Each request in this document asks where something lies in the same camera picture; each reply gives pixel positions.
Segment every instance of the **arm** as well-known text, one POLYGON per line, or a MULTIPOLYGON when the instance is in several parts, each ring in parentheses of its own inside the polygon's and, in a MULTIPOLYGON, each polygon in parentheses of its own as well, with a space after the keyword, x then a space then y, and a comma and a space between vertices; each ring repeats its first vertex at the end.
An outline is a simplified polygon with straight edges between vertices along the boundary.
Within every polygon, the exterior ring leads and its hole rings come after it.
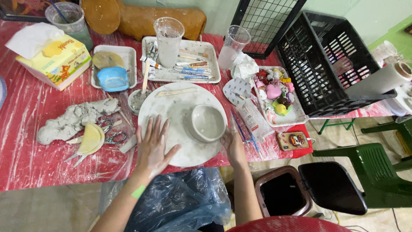
POLYGON ((158 115, 153 128, 153 118, 149 119, 144 139, 142 139, 141 135, 142 127, 137 127, 138 160, 135 171, 119 192, 119 195, 113 200, 96 223, 92 230, 93 232, 124 231, 130 214, 144 189, 156 175, 160 174, 166 168, 169 161, 180 149, 180 145, 178 144, 170 149, 166 155, 164 154, 169 120, 166 120, 160 131, 161 121, 162 117, 158 115))
POLYGON ((237 132, 233 117, 230 118, 230 130, 227 128, 220 139, 227 151, 227 158, 234 171, 234 206, 236 225, 263 218, 260 211, 255 185, 249 171, 242 139, 237 132))

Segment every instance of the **black plastic crate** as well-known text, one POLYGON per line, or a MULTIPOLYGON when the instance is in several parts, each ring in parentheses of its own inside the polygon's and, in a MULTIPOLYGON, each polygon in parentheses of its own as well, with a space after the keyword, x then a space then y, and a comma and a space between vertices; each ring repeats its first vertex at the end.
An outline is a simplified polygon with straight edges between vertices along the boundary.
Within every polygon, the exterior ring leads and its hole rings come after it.
POLYGON ((379 70, 375 59, 346 18, 303 11, 278 43, 305 114, 311 118, 347 114, 383 99, 382 95, 348 96, 344 89, 379 70), (332 65, 348 57, 353 68, 337 76, 332 65))

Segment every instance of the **smartphone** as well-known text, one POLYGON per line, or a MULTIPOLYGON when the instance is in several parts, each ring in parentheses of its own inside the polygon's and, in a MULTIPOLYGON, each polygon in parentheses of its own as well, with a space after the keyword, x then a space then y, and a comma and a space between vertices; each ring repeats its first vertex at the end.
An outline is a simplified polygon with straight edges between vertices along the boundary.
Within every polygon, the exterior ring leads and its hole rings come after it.
POLYGON ((278 134, 277 138, 282 151, 292 151, 309 147, 308 140, 303 131, 278 134))

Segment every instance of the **crumpled tissue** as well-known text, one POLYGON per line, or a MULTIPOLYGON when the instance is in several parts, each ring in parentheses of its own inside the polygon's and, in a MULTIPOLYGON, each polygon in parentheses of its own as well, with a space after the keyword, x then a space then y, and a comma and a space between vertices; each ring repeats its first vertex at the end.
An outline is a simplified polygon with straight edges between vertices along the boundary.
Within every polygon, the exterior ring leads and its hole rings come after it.
POLYGON ((37 23, 17 31, 6 47, 30 60, 61 36, 64 36, 64 31, 56 26, 37 23))
POLYGON ((233 61, 234 72, 232 78, 246 79, 253 74, 259 72, 259 66, 255 60, 240 52, 236 59, 233 61))

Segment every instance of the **tissue box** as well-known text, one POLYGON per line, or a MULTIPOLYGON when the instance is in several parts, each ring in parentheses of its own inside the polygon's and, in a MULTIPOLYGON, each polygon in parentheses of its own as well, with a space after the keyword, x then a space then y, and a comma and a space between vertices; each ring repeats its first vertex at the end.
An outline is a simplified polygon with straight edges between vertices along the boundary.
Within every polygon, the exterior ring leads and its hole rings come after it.
POLYGON ((16 57, 37 79, 62 91, 91 65, 86 46, 64 35, 45 47, 33 59, 16 57))

